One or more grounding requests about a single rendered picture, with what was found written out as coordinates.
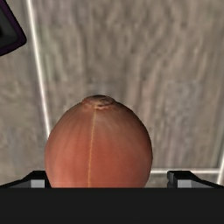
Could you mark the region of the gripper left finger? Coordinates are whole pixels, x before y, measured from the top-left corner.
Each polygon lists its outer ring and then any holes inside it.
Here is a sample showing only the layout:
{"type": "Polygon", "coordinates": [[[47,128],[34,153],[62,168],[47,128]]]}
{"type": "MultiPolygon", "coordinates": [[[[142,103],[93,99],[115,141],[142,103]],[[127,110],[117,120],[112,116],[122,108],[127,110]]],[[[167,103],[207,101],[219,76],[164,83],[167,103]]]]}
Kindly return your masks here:
{"type": "Polygon", "coordinates": [[[45,171],[32,171],[24,178],[0,185],[0,188],[50,188],[45,171]]]}

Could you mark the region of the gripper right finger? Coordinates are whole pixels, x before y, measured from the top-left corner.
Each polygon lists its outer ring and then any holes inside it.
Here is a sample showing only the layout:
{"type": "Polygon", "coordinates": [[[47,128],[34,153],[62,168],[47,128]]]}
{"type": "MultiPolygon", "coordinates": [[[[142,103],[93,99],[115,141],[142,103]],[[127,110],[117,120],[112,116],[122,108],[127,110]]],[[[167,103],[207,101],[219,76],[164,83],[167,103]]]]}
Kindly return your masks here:
{"type": "Polygon", "coordinates": [[[213,182],[201,179],[190,171],[168,171],[168,188],[223,188],[213,182]]]}

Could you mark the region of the brown onion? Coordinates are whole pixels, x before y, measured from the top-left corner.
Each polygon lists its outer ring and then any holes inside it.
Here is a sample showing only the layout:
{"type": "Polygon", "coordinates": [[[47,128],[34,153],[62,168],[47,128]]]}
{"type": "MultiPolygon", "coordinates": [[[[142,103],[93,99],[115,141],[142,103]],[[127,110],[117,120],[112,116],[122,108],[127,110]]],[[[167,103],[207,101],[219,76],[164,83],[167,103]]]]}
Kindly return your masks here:
{"type": "Polygon", "coordinates": [[[93,95],[57,122],[45,147],[52,187],[144,187],[152,147],[135,113],[106,95],[93,95]]]}

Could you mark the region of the dark purple-edged box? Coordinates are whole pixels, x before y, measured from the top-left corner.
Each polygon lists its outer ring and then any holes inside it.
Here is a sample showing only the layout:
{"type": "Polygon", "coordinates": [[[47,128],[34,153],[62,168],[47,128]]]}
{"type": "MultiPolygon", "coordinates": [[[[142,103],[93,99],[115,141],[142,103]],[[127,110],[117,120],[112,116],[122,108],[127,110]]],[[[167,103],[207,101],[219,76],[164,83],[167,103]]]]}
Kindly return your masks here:
{"type": "Polygon", "coordinates": [[[6,0],[0,0],[0,57],[25,45],[27,37],[6,0]]]}

